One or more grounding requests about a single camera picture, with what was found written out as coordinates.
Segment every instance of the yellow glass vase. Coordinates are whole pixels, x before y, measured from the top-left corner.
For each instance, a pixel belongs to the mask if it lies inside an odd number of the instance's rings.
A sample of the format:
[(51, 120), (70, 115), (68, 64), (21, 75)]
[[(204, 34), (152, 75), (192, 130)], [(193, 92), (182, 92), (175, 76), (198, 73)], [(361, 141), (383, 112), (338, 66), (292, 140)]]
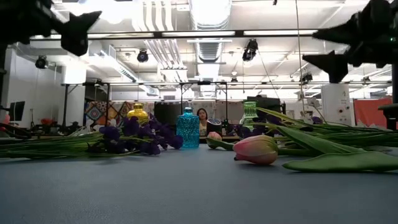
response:
[(138, 118), (138, 122), (140, 124), (144, 124), (148, 122), (148, 114), (143, 109), (144, 105), (142, 103), (135, 103), (134, 110), (129, 111), (127, 117), (130, 119), (133, 116)]

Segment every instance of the woman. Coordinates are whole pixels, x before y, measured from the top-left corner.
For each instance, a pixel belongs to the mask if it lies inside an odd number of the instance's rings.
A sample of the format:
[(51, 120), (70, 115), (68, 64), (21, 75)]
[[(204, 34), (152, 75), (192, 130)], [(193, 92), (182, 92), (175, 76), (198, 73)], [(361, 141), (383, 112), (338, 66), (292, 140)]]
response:
[(199, 116), (200, 120), (200, 125), (199, 125), (200, 135), (206, 136), (207, 112), (204, 108), (200, 108), (197, 112), (197, 115)]

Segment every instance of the pink tulip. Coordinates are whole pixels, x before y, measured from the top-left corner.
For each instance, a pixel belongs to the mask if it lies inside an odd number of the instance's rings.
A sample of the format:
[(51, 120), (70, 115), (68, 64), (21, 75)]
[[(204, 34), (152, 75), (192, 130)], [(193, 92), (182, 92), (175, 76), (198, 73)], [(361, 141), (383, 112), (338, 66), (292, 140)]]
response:
[(233, 147), (236, 159), (254, 164), (269, 165), (278, 157), (278, 147), (274, 138), (260, 135), (253, 136), (236, 143)]
[[(6, 114), (6, 118), (4, 119), (4, 121), (2, 122), (3, 124), (9, 124), (10, 123), (10, 116), (8, 114)], [(6, 129), (3, 127), (0, 127), (0, 131), (5, 131)]]
[[(217, 140), (217, 141), (222, 141), (222, 140), (223, 140), (223, 138), (222, 138), (217, 132), (214, 132), (214, 131), (210, 132), (209, 135), (207, 135), (207, 137), (210, 138), (210, 139)], [(209, 144), (209, 142), (207, 143), (207, 145), (208, 145), (210, 148), (212, 148), (212, 149), (217, 148), (217, 146), (214, 146), (214, 145), (212, 145), (212, 144)]]
[(214, 140), (217, 140), (217, 141), (222, 141), (223, 140), (223, 138), (215, 131), (210, 132), (209, 135), (207, 135), (207, 137), (211, 138), (211, 139), (214, 139)]

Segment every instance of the computer monitor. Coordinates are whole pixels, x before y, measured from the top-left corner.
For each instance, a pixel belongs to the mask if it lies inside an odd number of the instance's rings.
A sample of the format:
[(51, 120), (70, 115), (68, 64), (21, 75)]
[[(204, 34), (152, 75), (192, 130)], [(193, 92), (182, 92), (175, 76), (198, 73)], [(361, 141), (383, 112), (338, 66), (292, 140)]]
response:
[[(269, 109), (280, 113), (280, 99), (279, 98), (268, 98), (268, 97), (258, 97), (258, 96), (248, 96), (249, 101), (256, 101), (257, 107)], [(259, 118), (265, 118), (265, 112), (257, 110), (257, 116)]]
[(177, 124), (177, 116), (181, 115), (181, 103), (155, 102), (154, 115), (162, 124), (174, 126)]
[(9, 116), (10, 121), (22, 121), (24, 114), (25, 101), (15, 102), (10, 104)]

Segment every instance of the blue table surface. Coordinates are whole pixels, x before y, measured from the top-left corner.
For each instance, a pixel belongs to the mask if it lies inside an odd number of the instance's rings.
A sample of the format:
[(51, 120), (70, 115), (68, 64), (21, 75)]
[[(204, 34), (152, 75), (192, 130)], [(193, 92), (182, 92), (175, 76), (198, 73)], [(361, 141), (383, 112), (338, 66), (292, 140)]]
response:
[(398, 173), (304, 174), (234, 152), (0, 159), (0, 223), (398, 223)]

